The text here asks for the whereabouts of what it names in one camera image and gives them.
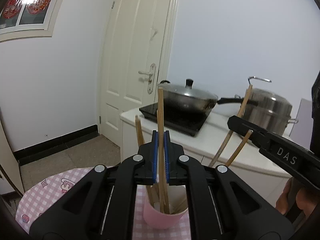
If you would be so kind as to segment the right hand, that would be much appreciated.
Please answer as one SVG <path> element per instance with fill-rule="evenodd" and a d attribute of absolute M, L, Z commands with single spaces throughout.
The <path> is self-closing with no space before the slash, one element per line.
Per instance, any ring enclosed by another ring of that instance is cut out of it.
<path fill-rule="evenodd" d="M 291 177 L 276 201 L 276 210 L 285 215 L 294 202 L 308 219 L 319 202 L 319 191 L 305 187 L 297 179 Z"/>

